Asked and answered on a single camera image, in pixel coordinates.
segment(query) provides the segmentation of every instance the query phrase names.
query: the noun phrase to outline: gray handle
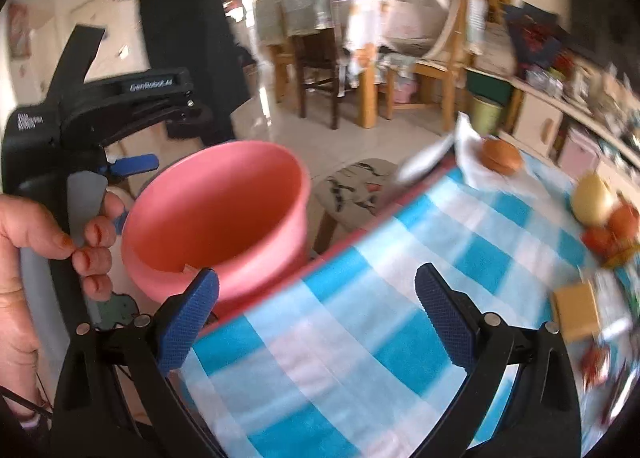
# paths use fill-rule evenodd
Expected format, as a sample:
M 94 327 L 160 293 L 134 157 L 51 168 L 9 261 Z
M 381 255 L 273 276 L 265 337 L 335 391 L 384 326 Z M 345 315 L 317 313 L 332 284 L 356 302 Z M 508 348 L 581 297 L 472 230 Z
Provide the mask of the gray handle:
M 84 226 L 100 212 L 107 179 L 90 171 L 67 178 L 66 196 L 71 237 L 78 247 L 84 245 Z M 30 248 L 20 250 L 20 274 L 33 325 L 42 345 L 53 383 L 58 383 L 69 335 L 66 332 L 49 268 L 49 260 Z M 93 323 L 100 322 L 95 301 L 85 298 Z
M 66 179 L 66 210 L 69 218 L 69 234 L 76 247 L 84 245 L 84 226 L 100 213 L 107 179 L 91 171 L 81 171 Z M 92 324 L 100 324 L 102 317 L 97 303 L 84 296 L 84 303 Z

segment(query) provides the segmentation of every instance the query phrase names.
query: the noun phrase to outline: patterned stool cushion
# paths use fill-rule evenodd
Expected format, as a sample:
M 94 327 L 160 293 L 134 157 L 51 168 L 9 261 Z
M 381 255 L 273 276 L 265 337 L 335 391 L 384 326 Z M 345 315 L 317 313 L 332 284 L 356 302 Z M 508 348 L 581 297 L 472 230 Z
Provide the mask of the patterned stool cushion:
M 353 231 L 376 214 L 380 191 L 396 168 L 386 160 L 367 158 L 325 178 L 314 188 L 314 195 L 340 225 Z

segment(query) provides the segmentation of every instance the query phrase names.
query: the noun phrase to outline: cabinet handle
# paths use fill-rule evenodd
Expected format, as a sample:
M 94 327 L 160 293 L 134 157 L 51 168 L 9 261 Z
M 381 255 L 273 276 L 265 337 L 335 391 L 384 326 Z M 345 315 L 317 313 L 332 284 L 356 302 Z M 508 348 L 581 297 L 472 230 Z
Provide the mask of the cabinet handle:
M 543 144 L 548 144 L 549 133 L 551 133 L 551 128 L 553 124 L 554 122 L 550 118 L 545 119 L 545 121 L 542 123 L 542 129 L 540 131 L 540 140 L 542 141 Z

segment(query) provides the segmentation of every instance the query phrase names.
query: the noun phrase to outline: blue gripper pad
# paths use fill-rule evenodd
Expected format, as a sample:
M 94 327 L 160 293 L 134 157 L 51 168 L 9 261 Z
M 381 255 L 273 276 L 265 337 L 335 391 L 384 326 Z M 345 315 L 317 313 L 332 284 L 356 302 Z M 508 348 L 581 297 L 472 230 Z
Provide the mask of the blue gripper pad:
M 476 364 L 479 328 L 474 313 L 480 315 L 478 309 L 468 296 L 450 289 L 431 263 L 425 263 L 416 272 L 415 293 L 451 362 L 469 373 Z
M 163 375 L 180 368 L 218 300 L 218 276 L 203 268 L 183 294 L 168 298 L 155 316 L 158 369 Z

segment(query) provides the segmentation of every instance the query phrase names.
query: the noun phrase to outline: red vegetable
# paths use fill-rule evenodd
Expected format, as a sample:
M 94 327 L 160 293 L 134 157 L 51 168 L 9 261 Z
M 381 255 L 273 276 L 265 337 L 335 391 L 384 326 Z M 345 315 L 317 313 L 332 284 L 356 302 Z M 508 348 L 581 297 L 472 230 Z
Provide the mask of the red vegetable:
M 582 372 L 582 386 L 587 392 L 591 388 L 597 388 L 607 381 L 611 366 L 611 350 L 609 346 L 598 346 L 591 343 L 591 347 L 580 360 Z
M 606 256 L 614 244 L 612 232 L 604 227 L 589 227 L 582 233 L 580 239 L 597 256 Z
M 619 240 L 629 240 L 638 234 L 640 213 L 631 203 L 620 197 L 622 203 L 609 217 L 607 227 Z

